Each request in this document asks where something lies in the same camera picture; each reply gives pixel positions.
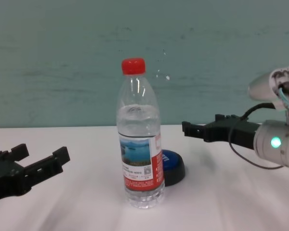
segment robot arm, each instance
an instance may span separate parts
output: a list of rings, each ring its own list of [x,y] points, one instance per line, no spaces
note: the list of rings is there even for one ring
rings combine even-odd
[[[0,151],[0,199],[26,194],[32,186],[63,172],[62,165],[70,160],[67,148],[62,147],[27,167],[15,162],[27,156],[25,144],[12,148],[11,152]]]
[[[289,67],[254,80],[249,95],[254,100],[271,101],[271,108],[286,111],[286,121],[266,120],[258,125],[247,122],[244,116],[216,115],[214,122],[204,126],[183,122],[185,136],[205,142],[228,141],[253,149],[264,160],[289,167]]]

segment tabletop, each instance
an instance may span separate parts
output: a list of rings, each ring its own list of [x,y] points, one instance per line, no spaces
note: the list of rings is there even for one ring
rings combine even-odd
[[[162,147],[182,156],[186,177],[141,210],[125,201],[116,127],[0,129],[0,150],[27,144],[23,166],[62,146],[71,158],[63,173],[0,200],[0,231],[289,231],[288,168],[256,168],[227,143],[184,137],[179,125],[162,126],[161,135]]]

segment teal wall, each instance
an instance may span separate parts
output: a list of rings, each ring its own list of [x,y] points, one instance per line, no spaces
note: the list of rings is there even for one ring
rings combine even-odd
[[[248,83],[289,65],[289,0],[0,0],[0,127],[114,125],[134,56],[163,124],[241,115]]]

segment blue round object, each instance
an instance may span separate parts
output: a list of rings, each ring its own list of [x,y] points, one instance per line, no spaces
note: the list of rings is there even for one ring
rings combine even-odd
[[[179,154],[164,149],[162,151],[165,186],[171,186],[184,178],[184,162]]]
[[[163,150],[163,169],[171,170],[175,168],[178,164],[179,157],[177,153],[169,151],[169,150]]]

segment plastic water bottle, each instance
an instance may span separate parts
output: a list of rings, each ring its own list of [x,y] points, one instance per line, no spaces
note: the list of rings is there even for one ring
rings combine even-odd
[[[151,208],[162,200],[165,187],[158,103],[142,58],[123,60],[122,71],[117,128],[125,191],[132,206]]]

